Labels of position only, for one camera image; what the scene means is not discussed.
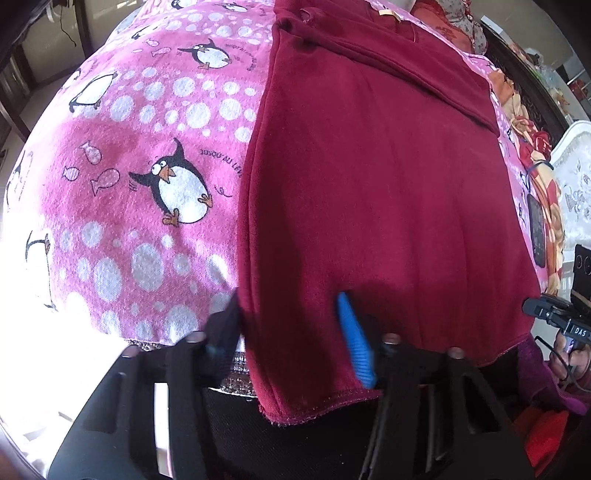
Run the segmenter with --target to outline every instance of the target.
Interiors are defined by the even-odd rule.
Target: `white polka dot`
[[[241,37],[250,37],[252,35],[252,29],[250,27],[240,27],[238,29],[238,35]]]
[[[166,30],[178,30],[182,25],[183,23],[180,20],[173,20],[168,25],[166,25]]]
[[[178,112],[176,110],[170,110],[166,112],[164,119],[166,120],[166,123],[171,125],[178,120]]]
[[[182,77],[174,81],[173,92],[177,97],[186,97],[195,90],[195,80],[191,77]]]
[[[90,325],[90,310],[82,295],[73,291],[66,297],[66,313],[77,325]]]
[[[191,261],[188,256],[183,254],[174,257],[173,266],[174,271],[182,277],[186,277],[191,271]]]
[[[219,255],[212,255],[207,259],[207,275],[216,285],[223,285],[228,281],[228,265]]]
[[[95,290],[100,299],[115,301],[121,294],[121,271],[115,260],[105,257],[95,267]]]
[[[164,94],[164,85],[161,82],[150,83],[144,90],[146,100],[158,100]]]
[[[174,343],[199,328],[199,321],[194,311],[185,305],[172,307],[166,314],[166,321],[169,325],[168,336]]]
[[[234,95],[240,91],[240,86],[236,82],[226,82],[223,84],[223,91],[228,95]]]
[[[135,326],[135,336],[138,340],[147,342],[152,339],[152,327],[148,322],[142,320]]]
[[[222,25],[220,28],[216,30],[216,34],[220,37],[229,37],[232,35],[232,29],[227,25]]]
[[[158,71],[154,67],[148,67],[142,72],[142,77],[151,78],[157,73]]]
[[[152,105],[146,105],[139,111],[139,121],[149,124],[156,115],[156,109]]]
[[[121,336],[121,325],[119,317],[113,310],[104,312],[100,317],[100,322],[103,327],[103,332],[109,335]]]
[[[249,122],[254,122],[256,120],[256,113],[252,109],[248,109],[244,111],[244,118],[246,118]]]
[[[130,116],[134,109],[134,100],[129,95],[117,98],[111,105],[111,119],[115,122],[122,122]]]
[[[136,247],[131,256],[131,275],[142,290],[156,291],[164,281],[160,253],[150,244]]]
[[[73,240],[74,240],[74,237],[72,235],[72,232],[70,232],[69,230],[64,230],[60,236],[60,248],[64,252],[71,251]]]
[[[212,296],[212,299],[209,301],[209,314],[222,312],[225,310],[226,305],[230,301],[230,295],[224,292],[216,293]]]
[[[87,258],[81,258],[78,260],[78,265],[76,267],[76,271],[78,273],[78,278],[82,281],[88,281],[90,278],[90,262]]]
[[[251,140],[252,130],[247,127],[238,127],[234,132],[234,137],[240,142],[248,143]]]
[[[89,248],[96,247],[103,237],[103,228],[98,222],[88,222],[80,233],[82,242]]]
[[[174,239],[170,235],[164,235],[160,240],[160,243],[162,243],[164,248],[172,248],[174,245]]]
[[[93,119],[94,117],[98,116],[102,109],[103,109],[102,105],[98,108],[95,108],[92,105],[86,105],[82,109],[80,109],[80,108],[77,109],[74,112],[74,116],[78,116],[78,115],[80,115],[80,113],[82,113],[82,115],[84,115],[84,118],[87,118],[90,120],[90,119]]]
[[[209,123],[212,113],[205,103],[191,105],[187,109],[187,125],[191,128],[202,128]]]
[[[226,98],[220,103],[220,115],[226,120],[235,120],[241,113],[240,103],[233,98]]]

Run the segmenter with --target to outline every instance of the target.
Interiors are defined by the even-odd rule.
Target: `red cloth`
[[[558,452],[568,419],[566,410],[543,411],[527,407],[515,420],[515,429],[524,442],[536,476],[540,476]]]
[[[521,304],[540,288],[487,81],[363,0],[275,11],[241,184],[239,295],[262,410],[289,424],[375,396],[353,374],[338,292],[384,332],[487,364],[529,335]]]

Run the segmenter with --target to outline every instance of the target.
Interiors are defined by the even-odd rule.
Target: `cartoon penguin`
[[[95,110],[100,107],[100,99],[103,98],[117,75],[117,72],[109,73],[91,80],[78,95],[70,100],[70,112],[74,113],[74,107],[78,105],[92,105]]]
[[[189,0],[173,0],[170,4],[170,6],[175,8],[176,10],[181,10],[182,8],[188,7],[189,5]]]
[[[209,43],[200,43],[193,48],[179,48],[193,55],[193,60],[199,63],[200,69],[221,69],[232,63],[230,55],[221,48],[217,48],[211,38]]]
[[[224,7],[226,10],[230,10],[230,12],[238,12],[243,14],[244,12],[248,12],[248,8],[243,7],[242,5],[238,5],[235,2],[232,2],[231,4],[216,4],[219,5],[220,7]]]
[[[27,263],[27,270],[31,275],[30,288],[39,296],[43,305],[48,309],[57,310],[53,303],[51,296],[51,277],[49,269],[49,250],[51,249],[51,242],[49,234],[45,234],[42,240],[31,240],[33,231],[29,233],[27,238],[27,246],[25,248],[25,262]]]
[[[156,30],[158,30],[158,28],[162,24],[162,22],[164,20],[166,20],[166,18],[167,17],[161,18],[160,20],[158,20],[146,27],[140,28],[137,32],[135,32],[133,35],[131,35],[131,39],[137,40],[137,39],[143,37],[144,35],[155,32]]]
[[[195,223],[213,207],[203,177],[185,159],[183,146],[174,139],[177,149],[172,156],[158,159],[146,174],[129,172],[131,179],[150,187],[156,204],[163,210],[162,223],[178,227],[179,223]]]
[[[18,202],[21,199],[22,191],[25,188],[28,174],[31,170],[31,163],[33,162],[33,152],[29,152],[25,155],[23,150],[20,156],[20,160],[16,168],[12,171],[8,183],[6,185],[6,205],[10,210],[13,203]]]

